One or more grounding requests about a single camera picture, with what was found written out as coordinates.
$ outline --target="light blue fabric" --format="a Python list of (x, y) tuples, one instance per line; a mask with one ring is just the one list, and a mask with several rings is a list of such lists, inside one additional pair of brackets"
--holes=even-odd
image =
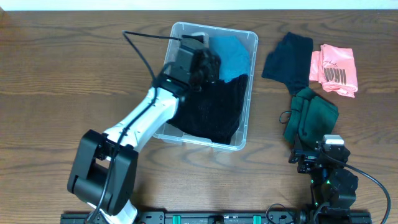
[(210, 37), (209, 48), (221, 58), (220, 80), (228, 83), (242, 74), (249, 74), (249, 53), (235, 36)]

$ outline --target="plastic bin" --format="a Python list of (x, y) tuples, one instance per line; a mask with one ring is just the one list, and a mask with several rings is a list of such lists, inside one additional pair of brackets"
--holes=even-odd
[[(199, 138), (196, 136), (189, 135), (178, 128), (172, 126), (171, 124), (165, 123), (162, 125), (154, 134), (155, 138), (162, 139), (167, 143), (182, 144), (183, 142), (200, 144), (204, 146), (210, 146), (215, 150), (231, 152), (243, 149), (246, 144), (246, 136), (248, 134), (248, 121), (249, 121), (249, 109), (250, 109), (250, 99), (251, 90), (253, 86), (253, 76), (254, 76), (254, 65), (256, 63), (256, 52), (258, 44), (258, 36), (251, 31), (245, 30), (234, 30), (225, 29), (220, 27), (204, 26), (199, 24), (191, 24), (187, 22), (177, 22), (173, 25), (171, 35), (172, 37), (181, 38), (182, 35), (190, 35), (195, 32), (205, 32), (209, 37), (215, 36), (235, 36), (244, 45), (246, 50), (248, 50), (251, 61), (250, 61), (250, 74), (248, 86), (246, 87), (245, 101), (243, 104), (243, 110), (241, 114), (241, 120), (239, 122), (239, 128), (231, 138), (231, 143), (220, 144), (213, 143), (210, 139)], [(170, 40), (169, 46), (167, 48), (165, 63), (172, 62), (175, 60), (177, 55), (177, 49), (179, 47), (179, 41)]]

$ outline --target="dark green folded garment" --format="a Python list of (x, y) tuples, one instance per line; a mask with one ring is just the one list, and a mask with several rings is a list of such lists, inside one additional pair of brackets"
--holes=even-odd
[(317, 96), (310, 88), (293, 96), (291, 110), (284, 137), (293, 144), (298, 134), (301, 142), (310, 148), (314, 148), (323, 135), (331, 134), (339, 115), (335, 105)]

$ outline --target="wooden table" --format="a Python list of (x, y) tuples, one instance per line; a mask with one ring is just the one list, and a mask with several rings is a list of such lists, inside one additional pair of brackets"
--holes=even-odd
[[(78, 142), (124, 118), (150, 85), (123, 29), (170, 35), (177, 21), (252, 30), (259, 36), (248, 142), (231, 154), (151, 139), (140, 155), (132, 199), (167, 210), (265, 210), (310, 202), (310, 177), (287, 162), (279, 124), (289, 109), (286, 87), (261, 78), (266, 55), (288, 32), (354, 50), (356, 98), (317, 93), (339, 107), (334, 133), (349, 163), (389, 190), (388, 223), (398, 222), (398, 11), (117, 11), (8, 12), (0, 28), (0, 222), (57, 223), (65, 211), (91, 208), (67, 192)], [(159, 71), (166, 40), (134, 37)], [(357, 174), (352, 208), (379, 223), (382, 190)]]

